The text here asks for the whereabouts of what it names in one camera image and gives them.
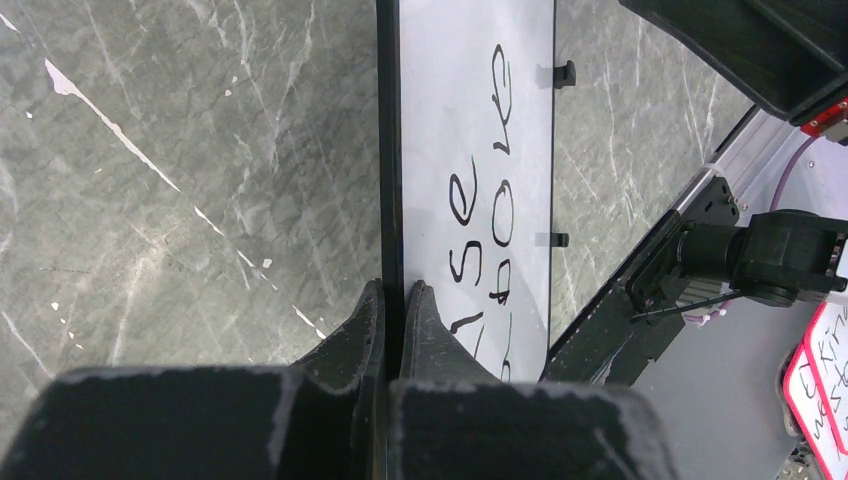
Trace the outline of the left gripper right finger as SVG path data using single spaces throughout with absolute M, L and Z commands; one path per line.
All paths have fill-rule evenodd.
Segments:
M 393 479 L 672 479 L 659 417 L 621 386 L 504 383 L 442 323 L 433 288 L 409 298 L 389 388 Z

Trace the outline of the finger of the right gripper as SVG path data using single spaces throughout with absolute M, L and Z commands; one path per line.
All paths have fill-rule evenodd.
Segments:
M 844 1 L 631 0 L 769 114 L 806 123 L 847 96 Z

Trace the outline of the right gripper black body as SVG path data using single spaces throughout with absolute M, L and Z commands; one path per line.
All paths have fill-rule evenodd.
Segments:
M 811 138 L 824 138 L 830 142 L 847 145 L 847 98 L 832 105 L 809 122 L 800 126 L 800 130 Z

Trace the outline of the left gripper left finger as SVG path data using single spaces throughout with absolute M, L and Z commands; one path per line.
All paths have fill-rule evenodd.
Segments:
M 290 365 L 92 367 L 54 380 L 5 479 L 381 479 L 385 301 Z

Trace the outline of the white whiteboard black frame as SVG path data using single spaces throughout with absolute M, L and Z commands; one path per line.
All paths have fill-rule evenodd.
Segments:
M 424 307 L 461 354 L 537 381 L 552 306 L 553 1 L 379 1 L 386 360 Z

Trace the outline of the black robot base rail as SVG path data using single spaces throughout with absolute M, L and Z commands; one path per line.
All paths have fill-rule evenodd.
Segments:
M 684 326 L 680 316 L 631 320 L 674 306 L 688 287 L 674 264 L 673 239 L 691 223 L 738 222 L 742 194 L 800 135 L 789 123 L 751 108 L 553 344 L 542 380 L 633 384 Z

